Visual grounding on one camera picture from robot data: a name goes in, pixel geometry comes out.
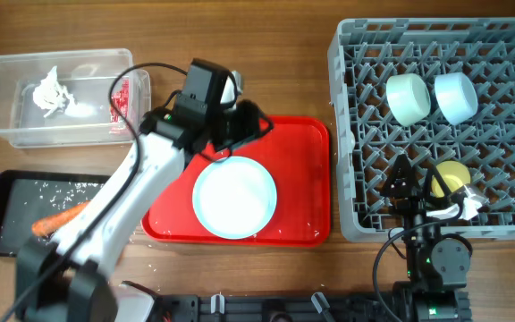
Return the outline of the white tissue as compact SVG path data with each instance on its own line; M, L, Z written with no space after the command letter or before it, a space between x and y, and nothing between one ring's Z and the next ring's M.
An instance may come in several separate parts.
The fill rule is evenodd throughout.
M45 111L43 117L48 118L57 111L72 112L77 102L65 85L58 81L57 66L55 65L32 94L33 102Z

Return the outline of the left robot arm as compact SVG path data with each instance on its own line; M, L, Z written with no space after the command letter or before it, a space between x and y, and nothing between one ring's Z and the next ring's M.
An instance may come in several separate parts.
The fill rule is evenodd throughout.
M242 97L238 72L194 59L181 89L131 126L127 157L89 204L49 241L31 238L16 258L21 321L162 321L157 295L138 284L109 284L136 225L207 146L231 154L266 136L273 122Z

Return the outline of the light blue bowl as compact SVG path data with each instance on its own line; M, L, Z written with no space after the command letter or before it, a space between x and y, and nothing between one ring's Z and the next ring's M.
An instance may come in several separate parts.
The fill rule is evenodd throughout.
M477 93L473 82L464 73L437 76L434 90L438 107L448 123L458 125L477 113Z

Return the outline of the mint green bowl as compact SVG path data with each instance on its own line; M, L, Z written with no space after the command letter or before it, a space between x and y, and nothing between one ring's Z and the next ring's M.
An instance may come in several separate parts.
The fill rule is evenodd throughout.
M385 94L394 119L402 126L410 126L430 114L429 91L423 79L415 73L390 77Z

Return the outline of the light blue plate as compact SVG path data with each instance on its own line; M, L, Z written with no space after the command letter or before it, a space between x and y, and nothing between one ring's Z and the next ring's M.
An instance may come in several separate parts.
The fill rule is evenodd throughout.
M277 206L273 176L248 157L223 158L207 166L192 192L198 221L227 240L256 235L272 220Z

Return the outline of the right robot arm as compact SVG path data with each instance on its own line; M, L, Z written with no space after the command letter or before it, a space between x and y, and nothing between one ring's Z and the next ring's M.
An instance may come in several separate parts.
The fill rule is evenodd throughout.
M460 218L465 195L451 193L431 167L425 184L418 183L407 156L396 157L381 195L392 201L392 213L403 218L403 230L390 237L377 253L372 283L377 300L391 321L469 321L460 289L467 285L471 243L441 226ZM379 291L377 270L384 252L401 239L406 246L407 282L393 285L392 299Z

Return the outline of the red snack wrapper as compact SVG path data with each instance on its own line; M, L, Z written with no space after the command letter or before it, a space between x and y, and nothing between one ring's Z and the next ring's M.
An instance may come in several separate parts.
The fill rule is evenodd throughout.
M123 78L122 82L118 84L118 90L111 96L114 106L118 108L122 116L126 117L129 109L129 98L130 98L130 81L128 78ZM111 128L110 134L120 134L126 129L124 120L119 114L116 113L113 106L110 106L111 114Z

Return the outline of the orange carrot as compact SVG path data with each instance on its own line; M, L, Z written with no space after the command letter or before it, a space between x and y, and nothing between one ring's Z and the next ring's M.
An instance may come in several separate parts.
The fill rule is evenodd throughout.
M89 200L80 203L73 208L64 210L61 213L39 219L31 226L31 232L37 237L48 236L70 223L86 208L88 204Z

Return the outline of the yellow cup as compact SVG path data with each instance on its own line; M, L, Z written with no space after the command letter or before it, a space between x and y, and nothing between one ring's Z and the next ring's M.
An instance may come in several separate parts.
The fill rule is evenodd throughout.
M458 161L443 161L438 164L435 169L442 177L443 182L449 189L450 193L453 193L460 187L471 183L469 169ZM432 178L430 191L437 198L443 198L445 196L444 190L435 177Z

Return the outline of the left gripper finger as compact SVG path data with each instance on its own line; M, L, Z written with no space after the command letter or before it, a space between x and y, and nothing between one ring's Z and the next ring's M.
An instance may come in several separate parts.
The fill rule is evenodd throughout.
M237 141L247 143L266 136L274 124L253 101L244 99L237 107Z
M239 145L238 142L222 144L209 140L199 151L198 156L209 163L223 163L233 156L233 151L238 148Z

